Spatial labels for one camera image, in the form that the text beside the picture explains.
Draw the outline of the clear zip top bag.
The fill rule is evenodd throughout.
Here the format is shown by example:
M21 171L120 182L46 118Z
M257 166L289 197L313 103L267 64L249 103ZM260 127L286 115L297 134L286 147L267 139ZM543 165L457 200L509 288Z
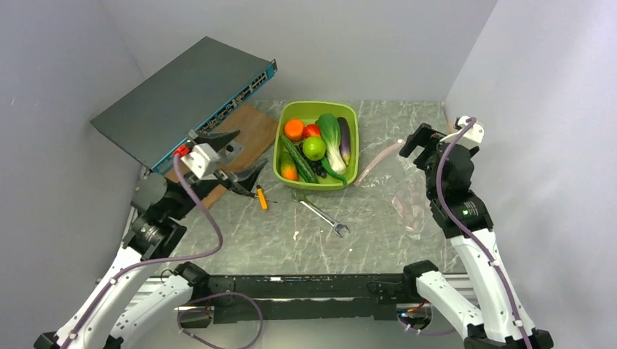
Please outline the clear zip top bag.
M418 241L426 214L423 175L408 158L399 156L403 141L383 149L354 183L363 228L402 233Z

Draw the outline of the orange green mango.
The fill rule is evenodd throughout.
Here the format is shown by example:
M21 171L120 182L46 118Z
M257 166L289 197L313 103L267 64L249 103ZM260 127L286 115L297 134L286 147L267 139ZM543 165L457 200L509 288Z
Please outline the orange green mango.
M295 161L287 151L282 152L279 157L279 172L286 180L298 181L299 179Z

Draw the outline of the green cucumber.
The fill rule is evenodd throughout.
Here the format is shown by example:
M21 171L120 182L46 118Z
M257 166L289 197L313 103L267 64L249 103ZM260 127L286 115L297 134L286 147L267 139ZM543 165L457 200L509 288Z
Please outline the green cucumber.
M307 160L302 157L299 150L296 146L289 140L286 136L281 135L279 137L279 141L283 144L285 150L291 155L292 159L295 162L296 168L298 170L299 175L302 179L307 183L317 184L318 179L317 175L314 173L312 168L309 166Z

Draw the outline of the green apple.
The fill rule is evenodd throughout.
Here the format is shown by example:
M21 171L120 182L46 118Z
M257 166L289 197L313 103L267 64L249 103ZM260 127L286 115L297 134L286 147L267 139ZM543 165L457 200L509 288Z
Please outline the green apple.
M307 137L302 144L302 151L310 161L320 161L326 153L326 144L321 137Z

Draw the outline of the red apple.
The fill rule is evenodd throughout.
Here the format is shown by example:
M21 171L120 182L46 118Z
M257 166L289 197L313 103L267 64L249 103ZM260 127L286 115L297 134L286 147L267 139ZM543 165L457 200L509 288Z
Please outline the red apple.
M307 124L303 128L303 137L321 137L320 128L316 124Z

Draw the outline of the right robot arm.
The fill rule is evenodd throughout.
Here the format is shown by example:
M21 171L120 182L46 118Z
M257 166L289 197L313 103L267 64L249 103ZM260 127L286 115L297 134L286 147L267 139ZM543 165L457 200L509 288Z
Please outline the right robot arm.
M465 267L477 299L471 302L428 260L404 267L401 292L411 302L434 306L463 340L465 348L553 348L550 333L536 327L520 302L503 264L493 221L471 189L472 158L484 130L464 118L457 132L445 135L422 123L399 151L414 160L426 178L431 213Z

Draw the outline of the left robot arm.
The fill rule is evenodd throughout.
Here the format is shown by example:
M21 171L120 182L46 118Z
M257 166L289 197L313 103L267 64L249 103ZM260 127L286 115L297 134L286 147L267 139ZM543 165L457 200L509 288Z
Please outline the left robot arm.
M210 275L193 255L173 251L186 233L180 224L218 186L252 195L265 161L240 172L223 169L237 131L192 130L172 152L174 180L152 171L138 182L128 225L110 268L80 309L58 330L41 334L35 348L129 348L167 311L213 298Z

